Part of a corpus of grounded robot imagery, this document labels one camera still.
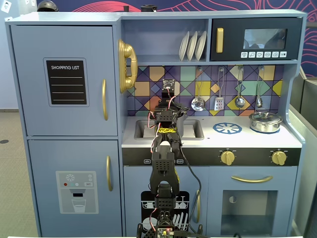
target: microwave handle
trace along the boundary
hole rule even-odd
[[[216,52],[223,52],[223,28],[217,28],[217,44],[216,44]]]

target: floor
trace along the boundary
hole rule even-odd
[[[0,113],[0,238],[37,237],[19,113]]]

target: yellow tape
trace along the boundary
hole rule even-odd
[[[178,183],[179,183],[179,176],[178,176],[178,173],[176,171],[176,168],[175,168],[175,173],[176,173],[176,176],[177,176],[177,179],[178,179]]]
[[[176,131],[173,128],[160,128],[159,133],[176,133]]]

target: pot lid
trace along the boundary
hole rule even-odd
[[[273,114],[273,113],[264,113],[264,112],[260,112],[260,113],[252,113],[249,118],[252,121],[256,121],[259,123],[280,123],[283,121],[282,117]]]

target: blue cabinet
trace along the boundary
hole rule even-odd
[[[11,32],[27,135],[117,136],[112,27]]]
[[[43,237],[120,237],[117,141],[30,140]]]
[[[203,189],[200,194],[200,211],[195,208],[194,215],[191,220],[191,225],[197,230],[198,225],[202,224],[204,226],[204,234],[206,233],[206,223],[207,223],[207,195],[208,195],[208,167],[192,167],[194,173],[199,177]],[[192,176],[187,166],[176,167],[179,179],[180,179],[180,190],[189,193],[189,201],[186,198],[177,198],[176,205],[184,204],[187,206],[189,204],[189,212],[191,212],[195,199],[197,190],[199,189],[199,184],[197,180]],[[126,236],[134,237],[136,235],[138,223],[143,223],[144,227],[148,227],[147,217],[142,217],[141,209],[154,210],[154,207],[150,201],[145,201],[141,199],[141,194],[144,191],[149,190],[150,176],[152,172],[152,167],[150,166],[137,166],[137,167],[124,167],[124,199],[125,199],[125,223],[126,223]],[[185,224],[186,214],[181,216],[183,219],[178,218],[179,224]]]
[[[210,167],[207,236],[284,237],[297,167]]]

